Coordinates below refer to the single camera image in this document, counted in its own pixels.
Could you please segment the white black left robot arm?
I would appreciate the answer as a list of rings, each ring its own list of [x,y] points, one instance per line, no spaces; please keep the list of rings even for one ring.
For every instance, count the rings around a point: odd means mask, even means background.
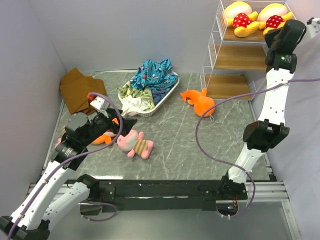
[[[90,151],[90,145],[107,131],[118,139],[126,136],[137,119],[125,119],[121,111],[108,108],[93,119],[84,113],[70,116],[60,143],[40,180],[24,202],[10,216],[1,216],[0,229],[9,240],[46,240],[54,224],[68,211],[67,208],[84,200],[94,201],[100,194],[99,181],[84,174],[59,199],[54,197],[75,173]]]

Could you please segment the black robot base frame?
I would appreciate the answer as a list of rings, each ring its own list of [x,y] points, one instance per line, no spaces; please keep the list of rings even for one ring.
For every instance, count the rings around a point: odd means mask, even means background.
[[[101,179],[88,200],[115,205],[120,211],[201,209],[214,211],[218,204],[287,202],[284,183],[221,180]]]

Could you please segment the orange fox plush toy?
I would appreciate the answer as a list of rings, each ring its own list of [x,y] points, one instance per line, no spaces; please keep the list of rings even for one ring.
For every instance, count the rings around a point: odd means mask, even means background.
[[[94,140],[92,144],[93,145],[110,144],[115,137],[116,137],[116,134],[108,130],[103,135],[99,136],[96,140]]]

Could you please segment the yellow plush red dotted dress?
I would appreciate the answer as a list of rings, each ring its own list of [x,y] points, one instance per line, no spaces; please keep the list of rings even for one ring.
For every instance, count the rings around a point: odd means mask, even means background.
[[[259,29],[263,31],[262,34],[265,36],[269,31],[282,28],[293,15],[285,5],[271,3],[258,14]]]

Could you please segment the pink pig plush striped shirt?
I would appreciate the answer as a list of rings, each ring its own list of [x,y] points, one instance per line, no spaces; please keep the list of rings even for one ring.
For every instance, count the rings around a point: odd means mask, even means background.
[[[143,132],[133,129],[126,136],[120,135],[116,143],[123,152],[127,152],[129,158],[139,155],[144,160],[149,157],[154,147],[152,140],[144,139]]]

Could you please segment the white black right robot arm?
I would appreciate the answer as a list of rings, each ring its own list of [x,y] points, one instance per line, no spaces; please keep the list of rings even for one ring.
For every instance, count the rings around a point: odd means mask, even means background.
[[[306,31],[304,23],[291,19],[280,29],[265,35],[268,51],[264,102],[257,121],[248,124],[243,132],[244,146],[235,164],[221,179],[219,195],[226,200],[245,193],[247,174],[257,160],[289,135],[290,129],[285,125],[285,106],[298,62],[294,50]]]

